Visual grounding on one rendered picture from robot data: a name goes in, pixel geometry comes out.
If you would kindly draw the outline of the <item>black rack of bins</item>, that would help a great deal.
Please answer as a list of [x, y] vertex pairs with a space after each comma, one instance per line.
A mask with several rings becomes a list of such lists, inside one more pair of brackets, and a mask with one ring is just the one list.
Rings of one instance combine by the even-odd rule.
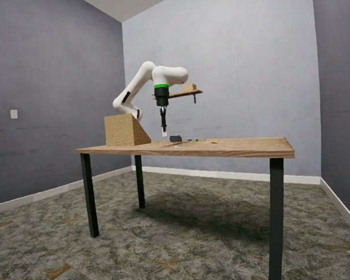
[[170, 136], [170, 142], [182, 142], [181, 136]]

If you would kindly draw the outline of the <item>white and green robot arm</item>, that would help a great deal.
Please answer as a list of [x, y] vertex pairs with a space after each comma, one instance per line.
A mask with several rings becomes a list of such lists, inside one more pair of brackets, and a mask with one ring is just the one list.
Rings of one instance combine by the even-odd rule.
[[152, 95], [155, 95], [155, 98], [157, 98], [169, 97], [169, 87], [175, 84], [184, 84], [187, 79], [188, 72], [182, 67], [156, 67], [154, 63], [150, 61], [144, 62], [135, 78], [114, 100], [113, 107], [121, 114], [132, 113], [136, 120], [140, 122], [143, 117], [143, 112], [139, 108], [133, 106], [131, 100], [148, 80], [153, 81], [154, 93]]

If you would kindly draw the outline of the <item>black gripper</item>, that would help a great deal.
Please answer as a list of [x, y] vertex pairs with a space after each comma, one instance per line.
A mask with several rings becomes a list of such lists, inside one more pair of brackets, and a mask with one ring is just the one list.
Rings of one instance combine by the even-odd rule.
[[[168, 102], [168, 97], [157, 97], [156, 98], [156, 105], [157, 106], [161, 106], [160, 108], [160, 115], [162, 116], [162, 135], [163, 137], [166, 137], [167, 136], [167, 131], [166, 131], [166, 109], [164, 108], [165, 106], [168, 106], [169, 105], [169, 102]], [[162, 109], [162, 110], [161, 110]]]

